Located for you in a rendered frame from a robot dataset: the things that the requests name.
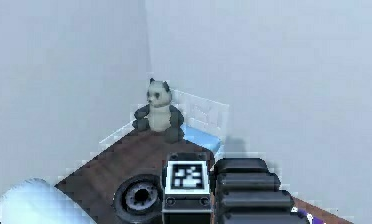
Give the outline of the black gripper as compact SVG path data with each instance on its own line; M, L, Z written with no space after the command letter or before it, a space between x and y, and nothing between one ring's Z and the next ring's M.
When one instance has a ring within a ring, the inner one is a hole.
M113 208L121 224L162 224L162 199L160 178L139 174L118 187Z

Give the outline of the black and white panda toy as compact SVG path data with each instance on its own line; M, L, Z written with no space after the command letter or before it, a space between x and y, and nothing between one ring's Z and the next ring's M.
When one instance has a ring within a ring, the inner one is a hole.
M184 137L181 126L184 116L172 104L172 92L166 81L149 80L146 92L147 104L134 112L134 129L139 132L151 130L163 134L169 144L179 142Z

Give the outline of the purple and white small object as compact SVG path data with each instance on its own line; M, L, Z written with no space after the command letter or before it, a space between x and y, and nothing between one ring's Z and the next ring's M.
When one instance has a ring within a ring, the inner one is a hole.
M300 218L304 218L308 224L313 224L313 215L306 212L305 210L299 209L298 207L293 207L291 209L291 212L297 214Z

